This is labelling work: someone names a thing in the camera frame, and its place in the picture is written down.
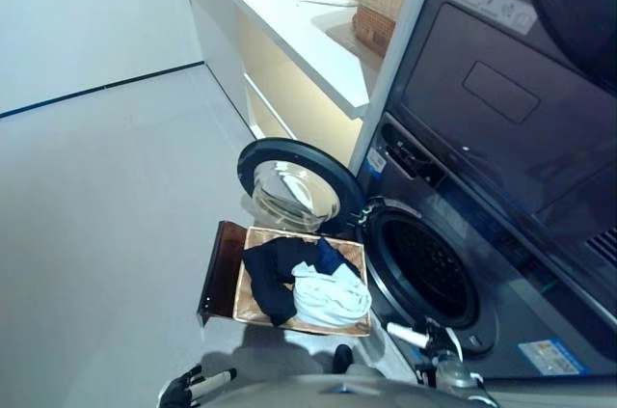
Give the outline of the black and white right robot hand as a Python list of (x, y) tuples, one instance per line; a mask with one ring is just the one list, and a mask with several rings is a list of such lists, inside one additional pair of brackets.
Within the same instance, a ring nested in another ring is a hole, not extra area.
[(442, 326), (432, 318), (423, 318), (414, 326), (388, 322), (386, 331), (391, 336), (417, 347), (429, 359), (453, 355), (459, 362), (464, 361), (462, 344), (454, 330)]

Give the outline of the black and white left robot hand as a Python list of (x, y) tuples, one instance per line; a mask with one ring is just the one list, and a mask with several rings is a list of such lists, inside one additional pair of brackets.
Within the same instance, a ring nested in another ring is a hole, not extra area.
[(170, 381), (159, 393), (156, 406), (199, 407), (200, 399), (232, 382), (237, 369), (232, 367), (212, 376), (204, 376), (201, 364), (193, 366)]

